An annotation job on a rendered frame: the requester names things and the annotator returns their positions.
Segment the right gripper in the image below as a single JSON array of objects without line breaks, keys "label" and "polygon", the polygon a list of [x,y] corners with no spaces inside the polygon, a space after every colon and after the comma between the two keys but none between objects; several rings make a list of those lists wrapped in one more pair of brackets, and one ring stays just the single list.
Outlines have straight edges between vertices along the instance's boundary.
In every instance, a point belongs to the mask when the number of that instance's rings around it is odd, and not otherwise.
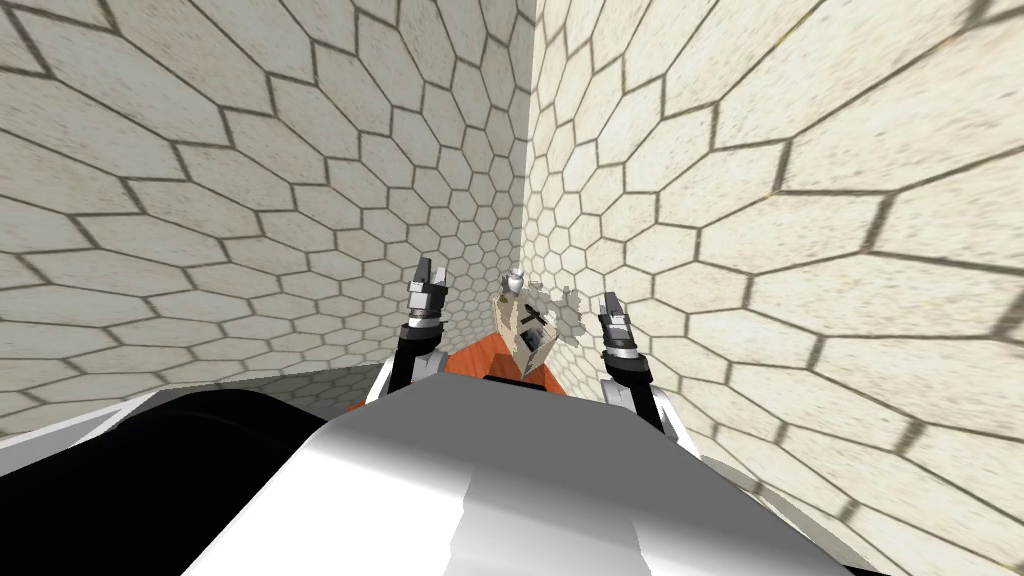
[{"label": "right gripper", "polygon": [[606,292],[600,299],[599,320],[603,332],[605,353],[613,357],[638,357],[629,316],[614,292]]}]

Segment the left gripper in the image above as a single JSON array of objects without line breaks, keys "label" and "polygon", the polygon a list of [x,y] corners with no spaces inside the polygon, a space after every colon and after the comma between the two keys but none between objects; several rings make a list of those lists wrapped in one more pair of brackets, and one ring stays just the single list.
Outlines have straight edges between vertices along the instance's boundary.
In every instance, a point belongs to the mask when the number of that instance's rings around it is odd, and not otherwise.
[{"label": "left gripper", "polygon": [[441,317],[449,292],[447,272],[444,268],[437,268],[431,283],[431,259],[420,257],[408,288],[410,320],[437,320]]}]

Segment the beige box with black cross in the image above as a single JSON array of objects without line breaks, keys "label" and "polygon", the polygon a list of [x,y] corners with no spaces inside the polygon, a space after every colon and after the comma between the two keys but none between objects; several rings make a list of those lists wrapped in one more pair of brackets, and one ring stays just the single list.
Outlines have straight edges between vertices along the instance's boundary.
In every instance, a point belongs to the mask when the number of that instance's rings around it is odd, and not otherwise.
[{"label": "beige box with black cross", "polygon": [[522,376],[544,364],[557,340],[556,327],[527,302],[511,292],[492,300],[497,333],[510,352]]}]

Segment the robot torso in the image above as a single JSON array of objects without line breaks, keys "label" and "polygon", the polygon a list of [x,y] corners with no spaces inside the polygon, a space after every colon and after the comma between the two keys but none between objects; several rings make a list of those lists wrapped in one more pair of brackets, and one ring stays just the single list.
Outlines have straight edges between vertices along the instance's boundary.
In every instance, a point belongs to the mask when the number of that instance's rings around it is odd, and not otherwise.
[{"label": "robot torso", "polygon": [[183,576],[851,576],[668,436],[437,374],[321,427]]}]

